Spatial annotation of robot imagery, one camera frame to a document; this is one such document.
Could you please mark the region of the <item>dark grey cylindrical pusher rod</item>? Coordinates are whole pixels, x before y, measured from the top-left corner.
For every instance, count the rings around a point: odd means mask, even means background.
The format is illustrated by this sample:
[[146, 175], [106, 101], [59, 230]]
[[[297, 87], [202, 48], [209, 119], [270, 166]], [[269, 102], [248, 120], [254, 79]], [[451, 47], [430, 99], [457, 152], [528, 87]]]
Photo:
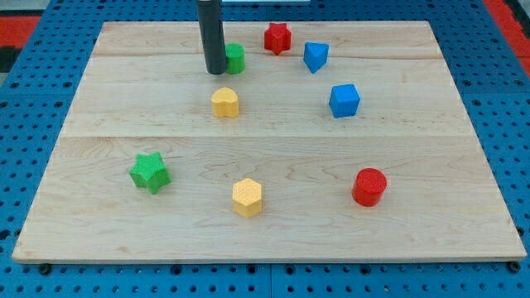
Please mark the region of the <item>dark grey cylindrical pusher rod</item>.
[[197, 0], [197, 16], [207, 71], [221, 75], [227, 70], [220, 0]]

